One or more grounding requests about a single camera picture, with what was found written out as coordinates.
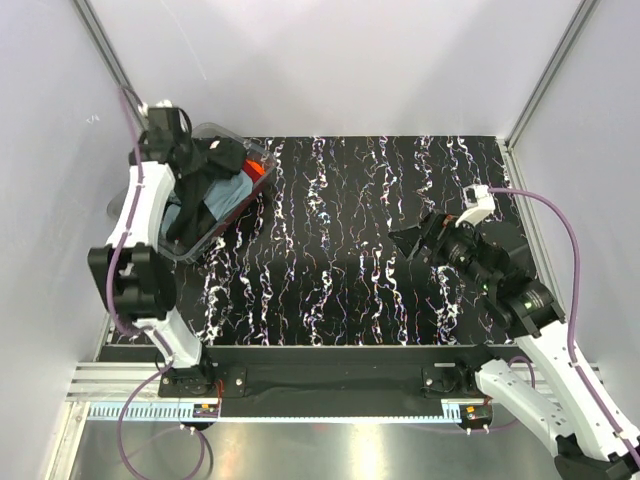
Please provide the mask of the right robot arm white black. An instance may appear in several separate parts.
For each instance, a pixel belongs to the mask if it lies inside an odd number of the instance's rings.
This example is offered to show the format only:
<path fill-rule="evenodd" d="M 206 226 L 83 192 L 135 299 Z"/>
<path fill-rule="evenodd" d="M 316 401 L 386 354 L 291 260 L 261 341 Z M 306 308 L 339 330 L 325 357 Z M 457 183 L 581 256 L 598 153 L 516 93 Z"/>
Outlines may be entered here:
<path fill-rule="evenodd" d="M 476 286 L 489 316 L 533 362 L 551 397 L 520 379 L 506 361 L 478 346 L 457 360 L 455 388 L 502 404 L 548 449 L 564 479 L 636 479 L 639 431 L 617 409 L 613 426 L 584 381 L 597 378 L 567 345 L 568 321 L 553 293 L 529 268 L 531 253 L 509 223 L 461 223 L 432 212 L 389 234 L 407 260 L 453 268 Z"/>

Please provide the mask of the black t shirt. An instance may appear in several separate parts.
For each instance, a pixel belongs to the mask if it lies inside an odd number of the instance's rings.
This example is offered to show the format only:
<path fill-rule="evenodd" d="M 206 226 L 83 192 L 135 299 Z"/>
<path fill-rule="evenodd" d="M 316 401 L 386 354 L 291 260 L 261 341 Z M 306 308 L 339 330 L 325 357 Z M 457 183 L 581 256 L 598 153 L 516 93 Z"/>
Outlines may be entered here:
<path fill-rule="evenodd" d="M 228 137 L 194 138 L 192 145 L 192 156 L 181 164 L 181 176 L 174 187 L 180 210 L 166 233 L 168 241 L 185 246 L 198 240 L 202 204 L 210 187 L 215 181 L 240 174 L 247 155 L 242 142 Z"/>

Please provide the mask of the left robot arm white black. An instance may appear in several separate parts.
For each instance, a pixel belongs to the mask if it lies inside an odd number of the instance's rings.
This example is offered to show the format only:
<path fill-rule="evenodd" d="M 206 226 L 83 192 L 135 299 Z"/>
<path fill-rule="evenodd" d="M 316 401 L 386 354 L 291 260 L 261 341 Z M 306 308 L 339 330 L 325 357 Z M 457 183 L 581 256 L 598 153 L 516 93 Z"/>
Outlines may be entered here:
<path fill-rule="evenodd" d="M 116 329 L 146 336 L 163 356 L 162 394 L 203 396 L 214 388 L 216 372 L 177 310 L 175 280 L 158 251 L 166 202 L 193 156 L 192 127 L 184 110 L 168 100 L 140 110 L 147 126 L 133 136 L 121 213 L 87 262 Z"/>

